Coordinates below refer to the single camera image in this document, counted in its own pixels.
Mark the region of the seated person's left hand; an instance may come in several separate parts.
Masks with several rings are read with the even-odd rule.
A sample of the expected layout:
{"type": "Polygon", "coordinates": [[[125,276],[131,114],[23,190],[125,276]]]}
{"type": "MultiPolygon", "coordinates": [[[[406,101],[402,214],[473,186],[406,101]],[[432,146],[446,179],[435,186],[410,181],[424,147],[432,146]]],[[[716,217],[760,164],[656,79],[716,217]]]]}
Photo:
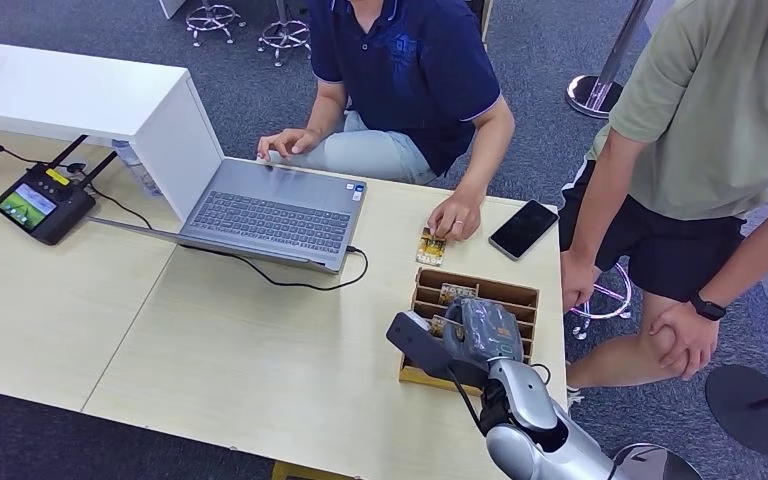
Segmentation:
{"type": "Polygon", "coordinates": [[[468,239],[480,226],[485,194],[456,190],[440,203],[427,221],[430,233],[446,241],[468,239]]]}

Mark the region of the standing person's left hand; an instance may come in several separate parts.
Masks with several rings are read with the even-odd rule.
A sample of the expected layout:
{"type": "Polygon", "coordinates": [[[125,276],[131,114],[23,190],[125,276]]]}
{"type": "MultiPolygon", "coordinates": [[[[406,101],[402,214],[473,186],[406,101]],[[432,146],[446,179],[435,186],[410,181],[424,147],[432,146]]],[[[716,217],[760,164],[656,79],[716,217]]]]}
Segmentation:
{"type": "Polygon", "coordinates": [[[700,316],[689,303],[675,303],[650,327],[657,365],[669,378],[690,379],[706,367],[716,349],[719,323],[700,316]]]}

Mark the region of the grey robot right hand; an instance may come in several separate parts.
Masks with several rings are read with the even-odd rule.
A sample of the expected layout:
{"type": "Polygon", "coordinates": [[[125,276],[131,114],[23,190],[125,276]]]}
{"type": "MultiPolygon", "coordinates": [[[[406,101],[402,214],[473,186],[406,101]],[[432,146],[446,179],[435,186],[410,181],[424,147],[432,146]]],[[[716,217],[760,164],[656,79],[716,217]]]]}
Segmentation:
{"type": "Polygon", "coordinates": [[[458,359],[476,363],[495,358],[522,362],[524,348],[516,317],[483,298],[461,296],[445,312],[442,341],[458,359]]]}

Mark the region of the standing person's right hand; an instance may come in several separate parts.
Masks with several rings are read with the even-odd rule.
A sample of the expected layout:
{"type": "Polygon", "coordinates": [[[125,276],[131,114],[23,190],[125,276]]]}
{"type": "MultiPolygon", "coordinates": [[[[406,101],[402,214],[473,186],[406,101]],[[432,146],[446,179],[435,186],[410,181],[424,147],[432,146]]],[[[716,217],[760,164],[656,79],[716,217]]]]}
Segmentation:
{"type": "Polygon", "coordinates": [[[594,291],[594,283],[602,271],[590,260],[572,250],[561,253],[560,266],[562,306],[563,311],[568,312],[590,299],[594,291]]]}

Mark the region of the seated person's right hand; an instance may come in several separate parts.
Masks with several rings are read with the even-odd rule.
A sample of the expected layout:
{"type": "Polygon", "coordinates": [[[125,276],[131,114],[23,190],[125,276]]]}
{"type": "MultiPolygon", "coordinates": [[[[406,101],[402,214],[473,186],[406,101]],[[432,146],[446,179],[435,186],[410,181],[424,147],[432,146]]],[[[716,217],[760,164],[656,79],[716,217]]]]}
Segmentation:
{"type": "Polygon", "coordinates": [[[321,141],[319,132],[312,129],[287,128],[279,133],[263,136],[258,141],[256,158],[270,160],[270,153],[276,152],[288,160],[291,155],[301,155],[315,148],[321,141]]]}

